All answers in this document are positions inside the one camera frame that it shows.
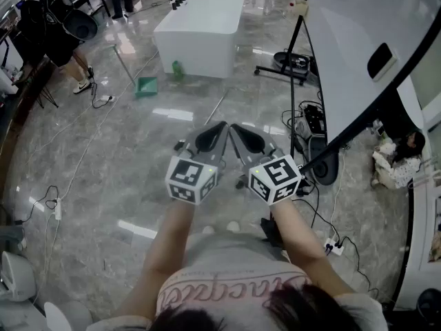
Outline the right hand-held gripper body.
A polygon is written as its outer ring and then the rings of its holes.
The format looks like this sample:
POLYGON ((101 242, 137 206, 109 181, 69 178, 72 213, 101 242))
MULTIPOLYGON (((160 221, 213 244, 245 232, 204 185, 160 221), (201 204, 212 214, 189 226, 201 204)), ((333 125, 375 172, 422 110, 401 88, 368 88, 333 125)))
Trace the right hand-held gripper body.
POLYGON ((251 161, 245 160, 244 172, 247 187, 268 206, 295 195, 302 175, 293 158, 280 148, 273 148, 269 154, 262 154, 251 161))

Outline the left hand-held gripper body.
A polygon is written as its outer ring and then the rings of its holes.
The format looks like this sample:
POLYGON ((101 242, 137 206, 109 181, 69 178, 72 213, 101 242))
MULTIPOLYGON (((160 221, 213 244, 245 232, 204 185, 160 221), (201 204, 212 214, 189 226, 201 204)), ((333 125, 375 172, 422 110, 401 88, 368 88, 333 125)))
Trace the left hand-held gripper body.
POLYGON ((181 141, 170 159, 165 185, 171 198, 201 204, 218 185, 224 154, 224 141, 212 141, 208 151, 201 151, 189 141, 181 141))

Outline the person's left forearm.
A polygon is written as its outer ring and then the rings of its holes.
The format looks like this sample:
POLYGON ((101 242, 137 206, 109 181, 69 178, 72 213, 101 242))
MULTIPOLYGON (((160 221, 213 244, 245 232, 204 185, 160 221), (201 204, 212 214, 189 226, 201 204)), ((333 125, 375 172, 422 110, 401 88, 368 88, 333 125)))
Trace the person's left forearm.
POLYGON ((150 321, 162 285, 182 268, 195 207, 174 201, 146 252, 141 274, 114 316, 139 316, 150 321))

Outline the person's right forearm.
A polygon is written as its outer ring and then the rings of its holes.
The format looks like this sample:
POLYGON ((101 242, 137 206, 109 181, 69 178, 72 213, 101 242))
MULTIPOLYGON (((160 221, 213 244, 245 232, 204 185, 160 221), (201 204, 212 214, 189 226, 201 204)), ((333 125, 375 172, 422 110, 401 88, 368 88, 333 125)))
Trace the person's right forearm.
POLYGON ((332 268, 318 237, 291 200, 275 203, 271 213, 290 261, 303 270, 314 285, 333 297, 355 292, 332 268))

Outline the black wheeled stand base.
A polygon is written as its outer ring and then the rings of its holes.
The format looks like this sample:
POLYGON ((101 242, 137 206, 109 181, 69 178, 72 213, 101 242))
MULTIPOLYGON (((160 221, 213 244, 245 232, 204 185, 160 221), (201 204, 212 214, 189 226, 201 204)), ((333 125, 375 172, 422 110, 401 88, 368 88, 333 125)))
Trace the black wheeled stand base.
MULTIPOLYGON (((304 22, 304 17, 303 16, 299 16, 297 18, 297 22, 296 22, 296 25, 295 25, 295 28, 294 28, 294 32, 292 34, 291 41, 289 43, 288 49, 286 49, 287 50, 287 60, 289 60, 289 57, 291 57, 291 53, 294 53, 294 45, 295 45, 295 42, 296 42, 297 37, 299 35, 300 27, 302 26, 303 22, 304 22)), ((268 68, 268 67, 264 67, 264 66, 256 66, 255 70, 254 70, 254 74, 255 75, 259 75, 260 72, 263 71, 263 72, 269 72, 269 73, 272 73, 272 74, 278 74, 278 75, 283 75, 283 76, 289 77, 289 76, 287 76, 284 73, 285 68, 286 68, 286 65, 284 65, 281 68, 281 70, 279 70, 278 68, 274 69, 274 68, 268 68)), ((302 86, 303 83, 307 79, 297 79, 297 80, 299 80, 299 85, 302 86)))

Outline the thin black pole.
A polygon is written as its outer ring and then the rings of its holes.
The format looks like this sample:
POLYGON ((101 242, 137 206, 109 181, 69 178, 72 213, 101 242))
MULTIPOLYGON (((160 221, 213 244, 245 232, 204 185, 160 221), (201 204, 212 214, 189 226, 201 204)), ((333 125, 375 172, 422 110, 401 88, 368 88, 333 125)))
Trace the thin black pole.
POLYGON ((298 143, 296 139, 296 131, 295 131, 295 94, 294 94, 294 72, 292 68, 292 59, 289 57, 289 80, 290 80, 290 91, 291 91, 291 143, 290 143, 290 155, 294 158, 296 144, 298 143))

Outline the black metal rack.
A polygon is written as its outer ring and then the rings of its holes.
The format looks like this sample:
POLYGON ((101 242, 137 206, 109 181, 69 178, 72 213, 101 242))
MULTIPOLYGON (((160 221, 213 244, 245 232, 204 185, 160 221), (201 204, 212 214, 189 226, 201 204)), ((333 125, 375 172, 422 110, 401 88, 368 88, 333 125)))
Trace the black metal rack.
POLYGON ((270 217, 270 219, 262 218, 260 227, 265 233, 263 241, 270 243, 272 247, 284 249, 282 237, 273 217, 270 217))

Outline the grey oval pod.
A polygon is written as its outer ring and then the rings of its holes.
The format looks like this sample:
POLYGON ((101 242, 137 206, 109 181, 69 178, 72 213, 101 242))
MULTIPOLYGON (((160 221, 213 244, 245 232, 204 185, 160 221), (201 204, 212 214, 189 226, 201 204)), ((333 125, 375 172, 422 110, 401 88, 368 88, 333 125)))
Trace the grey oval pod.
MULTIPOLYGON (((308 142, 309 160, 315 159, 327 146, 326 140, 323 136, 311 135, 308 142)), ((330 153, 321 161, 316 162, 314 167, 310 170, 312 177, 320 185, 331 185, 338 177, 339 170, 339 156, 337 152, 330 153)))
POLYGON ((297 119, 294 130, 296 134, 307 141, 311 136, 311 130, 309 129, 309 124, 305 119, 297 119))

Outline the black power box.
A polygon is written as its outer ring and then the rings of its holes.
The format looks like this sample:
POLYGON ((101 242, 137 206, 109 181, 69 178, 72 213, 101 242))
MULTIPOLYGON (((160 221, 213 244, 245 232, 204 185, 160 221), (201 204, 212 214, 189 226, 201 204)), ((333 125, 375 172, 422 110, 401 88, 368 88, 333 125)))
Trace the black power box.
POLYGON ((325 135, 325 117, 320 108, 307 105, 304 110, 304 117, 312 134, 325 135))

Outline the person's grey printed shirt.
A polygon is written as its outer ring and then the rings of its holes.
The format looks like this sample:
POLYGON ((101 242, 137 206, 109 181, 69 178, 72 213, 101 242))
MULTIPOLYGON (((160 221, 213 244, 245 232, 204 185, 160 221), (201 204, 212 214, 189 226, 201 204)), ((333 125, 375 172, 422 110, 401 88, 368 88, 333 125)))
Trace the person's grey printed shirt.
POLYGON ((198 234, 161 286, 153 319, 124 315, 87 331, 388 331, 365 294, 331 297, 260 239, 198 234))

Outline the black oval tub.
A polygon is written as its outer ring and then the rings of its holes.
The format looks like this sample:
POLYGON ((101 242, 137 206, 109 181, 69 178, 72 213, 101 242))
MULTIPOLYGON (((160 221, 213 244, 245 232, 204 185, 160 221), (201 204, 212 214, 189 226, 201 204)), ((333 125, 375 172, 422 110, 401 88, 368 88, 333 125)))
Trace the black oval tub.
MULTIPOLYGON (((289 76, 289 61, 287 60, 287 50, 284 50, 283 52, 277 52, 274 55, 274 64, 277 66, 277 68, 279 70, 281 70, 281 68, 286 65, 285 71, 284 73, 289 76)), ((305 71, 300 71, 300 72, 296 72, 293 69, 294 72, 294 77, 297 79, 306 79, 309 75, 309 69, 305 72, 305 71)))

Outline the grey hand-held gripper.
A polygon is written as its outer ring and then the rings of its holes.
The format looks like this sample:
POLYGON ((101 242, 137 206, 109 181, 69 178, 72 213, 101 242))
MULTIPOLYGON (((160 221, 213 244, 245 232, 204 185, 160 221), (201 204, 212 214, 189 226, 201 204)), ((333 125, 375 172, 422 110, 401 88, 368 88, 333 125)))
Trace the grey hand-held gripper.
POLYGON ((293 54, 291 56, 292 68, 296 72, 307 71, 309 69, 309 58, 304 55, 293 54))

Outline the white rounded island table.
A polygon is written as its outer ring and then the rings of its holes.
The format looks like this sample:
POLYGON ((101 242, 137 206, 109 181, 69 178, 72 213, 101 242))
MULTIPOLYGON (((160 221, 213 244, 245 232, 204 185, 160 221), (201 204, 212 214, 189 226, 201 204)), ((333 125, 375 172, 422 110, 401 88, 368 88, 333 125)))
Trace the white rounded island table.
POLYGON ((245 0, 185 0, 154 30, 164 72, 176 61, 184 74, 233 75, 236 34, 245 0))

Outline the large white curved panel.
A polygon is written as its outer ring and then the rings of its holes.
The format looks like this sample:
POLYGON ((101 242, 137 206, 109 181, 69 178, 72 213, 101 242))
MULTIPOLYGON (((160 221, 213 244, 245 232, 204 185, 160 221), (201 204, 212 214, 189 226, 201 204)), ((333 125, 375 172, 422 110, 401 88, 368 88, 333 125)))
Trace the large white curved panel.
POLYGON ((327 140, 337 138, 387 88, 423 126, 410 73, 441 30, 441 0, 307 0, 327 140))

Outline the white desk with black trim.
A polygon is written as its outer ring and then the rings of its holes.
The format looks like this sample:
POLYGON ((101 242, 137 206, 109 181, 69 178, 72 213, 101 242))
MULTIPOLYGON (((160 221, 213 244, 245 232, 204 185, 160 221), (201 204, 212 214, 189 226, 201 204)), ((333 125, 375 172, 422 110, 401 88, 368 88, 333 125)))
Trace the white desk with black trim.
POLYGON ((409 184, 409 217, 404 259, 393 308, 409 310, 420 294, 429 288, 441 291, 441 258, 432 261, 429 253, 441 224, 441 170, 409 184))

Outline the dark oval shell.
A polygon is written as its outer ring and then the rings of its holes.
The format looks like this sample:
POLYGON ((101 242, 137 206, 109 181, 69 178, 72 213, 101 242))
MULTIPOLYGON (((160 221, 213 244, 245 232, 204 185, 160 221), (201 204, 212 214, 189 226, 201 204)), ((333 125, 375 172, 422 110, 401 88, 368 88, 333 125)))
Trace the dark oval shell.
POLYGON ((97 22, 84 11, 73 9, 63 20, 66 32, 81 41, 93 39, 98 32, 97 22))

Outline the brown curved wooden counter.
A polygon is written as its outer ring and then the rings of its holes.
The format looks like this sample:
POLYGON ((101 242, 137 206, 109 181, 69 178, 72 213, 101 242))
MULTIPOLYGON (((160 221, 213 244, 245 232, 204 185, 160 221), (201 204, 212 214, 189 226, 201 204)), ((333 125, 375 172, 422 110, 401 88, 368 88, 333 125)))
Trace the brown curved wooden counter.
POLYGON ((31 68, 27 77, 18 83, 18 92, 6 100, 5 110, 0 112, 0 199, 6 186, 6 179, 14 149, 22 128, 35 103, 41 100, 44 87, 49 81, 54 66, 44 57, 37 67, 31 68))

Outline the white round stool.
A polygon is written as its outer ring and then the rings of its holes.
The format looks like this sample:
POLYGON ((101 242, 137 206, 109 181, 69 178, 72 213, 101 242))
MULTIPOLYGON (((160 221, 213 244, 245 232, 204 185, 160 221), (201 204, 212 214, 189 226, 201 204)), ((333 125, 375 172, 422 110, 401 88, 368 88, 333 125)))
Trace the white round stool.
POLYGON ((59 305, 45 302, 44 312, 51 331, 86 331, 93 323, 90 311, 79 301, 59 305))

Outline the dark grey floor machine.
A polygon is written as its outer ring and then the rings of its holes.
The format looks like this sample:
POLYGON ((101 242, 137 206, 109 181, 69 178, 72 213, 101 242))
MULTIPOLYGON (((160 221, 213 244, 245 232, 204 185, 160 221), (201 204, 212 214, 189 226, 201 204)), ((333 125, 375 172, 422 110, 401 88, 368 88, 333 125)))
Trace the dark grey floor machine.
POLYGON ((0 225, 0 242, 15 243, 20 251, 27 248, 24 229, 21 225, 0 225))

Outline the black round bin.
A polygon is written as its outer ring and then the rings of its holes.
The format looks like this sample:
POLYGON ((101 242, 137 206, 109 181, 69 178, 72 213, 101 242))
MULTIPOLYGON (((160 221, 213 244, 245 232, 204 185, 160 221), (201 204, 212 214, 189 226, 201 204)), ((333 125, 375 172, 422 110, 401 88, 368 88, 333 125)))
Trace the black round bin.
POLYGON ((430 326, 441 325, 441 291, 428 288, 417 300, 417 311, 430 326))

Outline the white rounded appliance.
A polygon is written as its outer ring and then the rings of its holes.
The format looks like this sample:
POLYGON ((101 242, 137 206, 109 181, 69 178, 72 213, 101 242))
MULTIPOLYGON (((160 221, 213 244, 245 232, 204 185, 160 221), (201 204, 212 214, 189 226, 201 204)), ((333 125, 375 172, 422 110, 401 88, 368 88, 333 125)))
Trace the white rounded appliance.
POLYGON ((0 262, 0 301, 22 302, 36 295, 36 282, 30 262, 3 251, 0 262))

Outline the green long-handled dustpan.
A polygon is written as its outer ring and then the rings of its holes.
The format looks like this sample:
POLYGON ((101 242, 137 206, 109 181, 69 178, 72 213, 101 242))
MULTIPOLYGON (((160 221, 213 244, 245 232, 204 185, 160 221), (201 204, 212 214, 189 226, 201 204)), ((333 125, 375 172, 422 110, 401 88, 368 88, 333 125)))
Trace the green long-handled dustpan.
POLYGON ((120 53, 117 50, 117 46, 112 45, 112 49, 117 59, 119 60, 123 70, 125 71, 126 75, 129 77, 130 83, 134 86, 134 96, 136 98, 155 96, 158 92, 157 77, 142 77, 141 73, 150 64, 150 62, 153 61, 158 56, 158 50, 145 62, 143 67, 135 75, 133 75, 128 70, 125 62, 120 56, 120 53))

